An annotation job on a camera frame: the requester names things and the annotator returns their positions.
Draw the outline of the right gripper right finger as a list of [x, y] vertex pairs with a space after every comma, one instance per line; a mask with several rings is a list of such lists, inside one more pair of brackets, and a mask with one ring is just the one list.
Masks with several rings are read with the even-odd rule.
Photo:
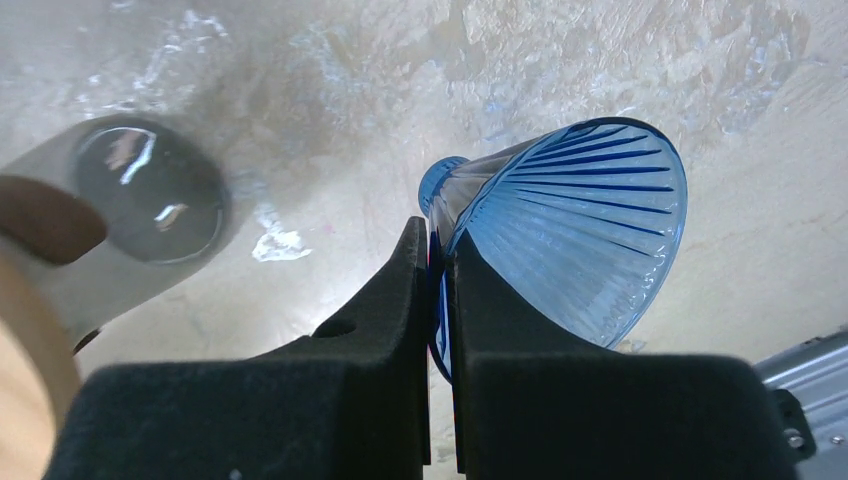
[[469, 479], [793, 479], [754, 369], [626, 355], [563, 330], [464, 235], [448, 267], [458, 468]]

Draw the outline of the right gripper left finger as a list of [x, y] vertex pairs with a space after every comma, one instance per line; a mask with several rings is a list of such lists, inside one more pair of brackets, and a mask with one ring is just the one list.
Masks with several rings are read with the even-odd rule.
[[313, 334], [233, 361], [119, 364], [75, 397], [49, 479], [419, 479], [427, 229]]

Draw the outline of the wooden ring dripper holder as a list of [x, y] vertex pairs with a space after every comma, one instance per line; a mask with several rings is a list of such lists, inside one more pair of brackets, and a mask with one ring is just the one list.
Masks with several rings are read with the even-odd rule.
[[[37, 260], [70, 264], [107, 226], [86, 202], [40, 180], [1, 178], [1, 237]], [[39, 479], [81, 380], [54, 309], [1, 257], [1, 476]]]

